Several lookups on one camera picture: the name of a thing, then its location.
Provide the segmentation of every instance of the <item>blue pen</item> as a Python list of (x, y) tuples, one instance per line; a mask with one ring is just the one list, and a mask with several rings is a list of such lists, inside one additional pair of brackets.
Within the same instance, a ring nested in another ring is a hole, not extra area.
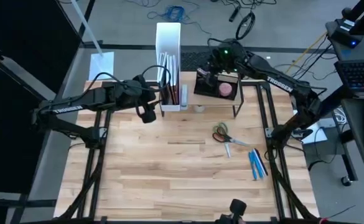
[(262, 167), (259, 164), (259, 160), (255, 155), (255, 152), (251, 152), (251, 156), (254, 160), (255, 166), (258, 169), (258, 173), (259, 173), (259, 177), (262, 179), (263, 178), (263, 173), (262, 173)]
[(257, 177), (256, 177), (256, 172), (255, 172), (255, 167), (254, 167), (254, 158), (253, 158), (252, 153), (250, 153), (250, 152), (248, 153), (248, 158), (250, 159), (252, 174), (254, 175), (254, 179), (256, 180)]

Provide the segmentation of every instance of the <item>white pole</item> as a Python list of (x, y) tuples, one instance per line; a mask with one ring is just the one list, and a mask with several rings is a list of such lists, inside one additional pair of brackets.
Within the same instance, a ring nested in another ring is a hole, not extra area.
[(77, 11), (78, 16), (80, 17), (82, 24), (85, 26), (86, 31), (88, 32), (88, 35), (92, 39), (97, 51), (99, 52), (100, 56), (103, 56), (103, 51), (101, 50), (99, 43), (97, 42), (95, 36), (93, 35), (92, 30), (90, 29), (88, 25), (88, 21), (86, 21), (85, 16), (83, 16), (82, 11), (80, 7), (78, 6), (77, 2), (75, 0), (71, 0), (72, 5), (74, 6), (75, 10)]

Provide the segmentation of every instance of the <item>chair wheel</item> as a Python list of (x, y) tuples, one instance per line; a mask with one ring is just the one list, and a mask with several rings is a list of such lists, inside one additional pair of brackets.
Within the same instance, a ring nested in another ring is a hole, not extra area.
[(246, 204), (240, 200), (233, 199), (230, 204), (230, 211), (238, 216), (243, 216), (246, 209)]
[(348, 187), (348, 186), (351, 186), (352, 181), (349, 179), (348, 176), (346, 176), (346, 177), (341, 178), (341, 183), (343, 186)]

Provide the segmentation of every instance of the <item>pink object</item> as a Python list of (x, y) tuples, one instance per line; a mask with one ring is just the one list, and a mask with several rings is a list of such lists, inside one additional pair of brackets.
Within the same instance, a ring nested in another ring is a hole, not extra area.
[(233, 90), (233, 88), (231, 87), (231, 85), (229, 83), (222, 83), (219, 86), (219, 92), (220, 92), (221, 96), (230, 95), (232, 90)]

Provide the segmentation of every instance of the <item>wooden tabletop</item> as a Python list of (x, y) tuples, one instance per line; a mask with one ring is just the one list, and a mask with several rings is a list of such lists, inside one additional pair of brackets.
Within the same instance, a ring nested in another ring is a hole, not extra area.
[[(246, 221), (276, 217), (272, 179), (254, 181), (247, 156), (254, 147), (262, 157), (266, 151), (258, 97), (251, 86), (244, 86), (243, 93), (245, 103), (235, 119), (231, 108), (225, 107), (209, 107), (203, 113), (192, 109), (169, 112), (162, 118), (157, 106), (157, 120), (150, 124), (143, 124), (135, 109), (115, 112), (108, 132), (96, 220), (107, 216), (109, 220), (214, 221), (221, 213), (230, 213), (233, 198), (248, 205)], [(272, 88), (272, 96), (278, 121), (284, 123), (292, 116), (291, 100), (277, 88)], [(89, 127), (94, 120), (94, 112), (81, 111), (77, 124)], [(230, 136), (249, 144), (230, 144), (230, 159), (224, 145), (212, 139), (212, 127), (220, 121), (227, 124)], [(289, 144), (301, 147), (295, 140)], [(293, 190), (318, 215), (303, 153), (288, 147), (284, 151)], [(68, 153), (55, 217), (79, 193), (87, 156), (84, 146), (75, 146)], [(269, 163), (264, 162), (270, 171)], [(283, 202), (287, 211), (285, 195)]]

